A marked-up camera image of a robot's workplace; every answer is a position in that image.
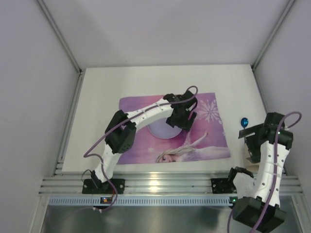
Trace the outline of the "aluminium frame post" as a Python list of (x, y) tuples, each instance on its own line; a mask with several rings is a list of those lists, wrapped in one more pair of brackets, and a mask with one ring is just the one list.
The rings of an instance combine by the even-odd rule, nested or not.
[(286, 19), (288, 18), (289, 14), (291, 13), (292, 9), (295, 7), (297, 2), (298, 2), (297, 0), (286, 1), (285, 7), (281, 11), (280, 16), (277, 18), (276, 23), (273, 25), (272, 30), (269, 32), (267, 39), (265, 40), (261, 49), (259, 50), (259, 53), (255, 58), (255, 61), (251, 65), (251, 69), (253, 72), (255, 72), (257, 67), (260, 65), (260, 63), (261, 63), (262, 59), (264, 58), (264, 56), (266, 55), (269, 47), (272, 45), (277, 34), (279, 33), (280, 29), (284, 25)]
[(58, 27), (53, 15), (51, 14), (50, 10), (48, 9), (47, 4), (44, 0), (35, 0), (36, 4), (38, 5), (40, 11), (42, 12), (44, 18), (47, 20), (49, 26), (53, 30), (54, 35), (56, 36), (57, 40), (59, 41), (62, 49), (66, 53), (67, 57), (69, 58), (71, 64), (73, 65), (74, 69), (78, 74), (82, 73), (82, 69), (78, 64), (77, 60), (75, 59), (65, 37), (63, 36), (60, 28)]

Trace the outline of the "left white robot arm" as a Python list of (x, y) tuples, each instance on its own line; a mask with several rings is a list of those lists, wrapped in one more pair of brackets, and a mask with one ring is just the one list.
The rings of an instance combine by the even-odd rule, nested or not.
[(109, 122), (104, 135), (85, 153), (92, 156), (93, 149), (105, 142), (103, 155), (96, 154), (99, 165), (91, 172), (91, 180), (96, 189), (106, 188), (111, 184), (114, 168), (120, 156), (133, 146), (136, 133), (143, 127), (160, 119), (170, 127), (189, 132), (197, 116), (196, 95), (187, 90), (182, 95), (166, 94), (155, 103), (144, 108), (124, 112), (118, 110)]

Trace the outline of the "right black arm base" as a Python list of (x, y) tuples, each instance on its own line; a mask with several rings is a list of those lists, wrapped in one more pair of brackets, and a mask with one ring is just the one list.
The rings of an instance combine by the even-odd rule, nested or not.
[(211, 179), (211, 188), (213, 194), (234, 194), (237, 192), (233, 182), (228, 178)]

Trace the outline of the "blue spoon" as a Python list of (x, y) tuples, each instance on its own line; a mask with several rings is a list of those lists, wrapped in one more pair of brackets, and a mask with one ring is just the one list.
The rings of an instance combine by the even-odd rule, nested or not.
[[(248, 126), (248, 123), (249, 123), (248, 118), (243, 117), (243, 118), (241, 119), (241, 126), (242, 126), (243, 130), (246, 129), (246, 127)], [(244, 144), (246, 144), (246, 136), (245, 136), (245, 135), (243, 136), (243, 139), (244, 139)]]

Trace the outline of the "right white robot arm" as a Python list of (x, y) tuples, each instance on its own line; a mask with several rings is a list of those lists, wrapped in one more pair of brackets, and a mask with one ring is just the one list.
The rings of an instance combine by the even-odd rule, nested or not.
[(285, 116), (268, 113), (262, 124), (243, 129), (250, 161), (259, 166), (257, 175), (246, 168), (231, 168), (228, 179), (237, 191), (230, 219), (251, 228), (251, 232), (270, 233), (280, 226), (286, 212), (280, 209), (280, 182), (287, 155), (294, 141), (285, 126)]

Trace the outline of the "aluminium mounting rail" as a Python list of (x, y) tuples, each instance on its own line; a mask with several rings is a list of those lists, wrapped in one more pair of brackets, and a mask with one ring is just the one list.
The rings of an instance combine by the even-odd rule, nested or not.
[[(124, 179), (121, 185), (128, 195), (166, 195), (166, 194), (211, 194), (215, 187), (211, 179), (222, 178), (224, 173), (117, 173), (116, 178)], [(83, 182), (81, 174), (57, 174), (44, 178), (39, 194), (81, 194)]]

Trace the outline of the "purple printed cloth placemat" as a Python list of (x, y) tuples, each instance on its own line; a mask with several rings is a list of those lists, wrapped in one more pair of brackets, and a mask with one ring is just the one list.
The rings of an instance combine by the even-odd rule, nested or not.
[(189, 132), (182, 130), (172, 139), (159, 139), (145, 126), (136, 133), (132, 148), (119, 158), (118, 163), (159, 164), (229, 158), (215, 93), (198, 94), (196, 97), (197, 117)]

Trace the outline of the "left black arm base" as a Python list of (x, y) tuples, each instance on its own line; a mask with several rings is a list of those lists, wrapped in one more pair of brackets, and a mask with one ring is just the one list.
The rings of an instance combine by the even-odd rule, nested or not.
[[(123, 194), (125, 189), (125, 179), (111, 179), (112, 184), (115, 186), (118, 194)], [(92, 179), (85, 179), (83, 183), (83, 194), (113, 194), (116, 193), (109, 182), (100, 183), (95, 185)]]

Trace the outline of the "right aluminium frame post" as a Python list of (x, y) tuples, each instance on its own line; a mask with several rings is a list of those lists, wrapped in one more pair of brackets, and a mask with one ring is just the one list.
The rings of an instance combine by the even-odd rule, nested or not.
[(297, 0), (286, 1), (285, 7), (281, 11), (280, 16), (277, 18), (276, 23), (273, 25), (272, 30), (269, 32), (267, 39), (265, 40), (261, 49), (259, 50), (259, 53), (255, 58), (255, 61), (251, 65), (251, 69), (253, 72), (255, 72), (257, 67), (260, 65), (260, 63), (261, 63), (262, 59), (264, 58), (264, 56), (266, 55), (269, 47), (272, 45), (277, 34), (279, 33), (280, 29), (284, 25), (286, 19), (288, 18), (289, 14), (291, 13), (292, 9), (295, 7), (297, 2), (298, 2)]

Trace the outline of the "lilac plastic plate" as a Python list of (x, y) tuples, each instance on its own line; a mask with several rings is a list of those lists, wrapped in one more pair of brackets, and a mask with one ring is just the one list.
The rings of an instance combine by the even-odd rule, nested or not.
[(182, 129), (168, 125), (165, 118), (149, 124), (147, 128), (153, 136), (159, 139), (172, 139), (182, 132)]

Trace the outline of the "beige paper cup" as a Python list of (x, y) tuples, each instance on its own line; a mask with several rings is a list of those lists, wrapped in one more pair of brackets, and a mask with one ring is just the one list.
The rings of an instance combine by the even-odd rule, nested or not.
[(259, 163), (253, 163), (253, 162), (251, 161), (251, 158), (248, 157), (248, 158), (246, 158), (246, 160), (245, 160), (245, 168), (246, 168), (247, 170), (249, 170), (250, 172), (252, 172), (252, 173), (257, 173), (258, 170), (259, 170)]

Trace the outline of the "left aluminium frame post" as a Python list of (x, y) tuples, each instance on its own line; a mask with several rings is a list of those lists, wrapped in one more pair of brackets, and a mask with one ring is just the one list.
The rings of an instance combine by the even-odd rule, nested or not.
[(51, 14), (50, 10), (48, 9), (47, 4), (44, 0), (35, 0), (36, 4), (38, 5), (40, 11), (42, 12), (44, 18), (47, 20), (49, 26), (53, 30), (54, 35), (56, 36), (57, 40), (59, 41), (62, 49), (66, 53), (67, 57), (69, 58), (71, 64), (73, 65), (74, 69), (78, 74), (82, 73), (82, 69), (78, 64), (77, 60), (75, 59), (65, 37), (63, 36), (60, 28), (58, 27), (53, 15)]

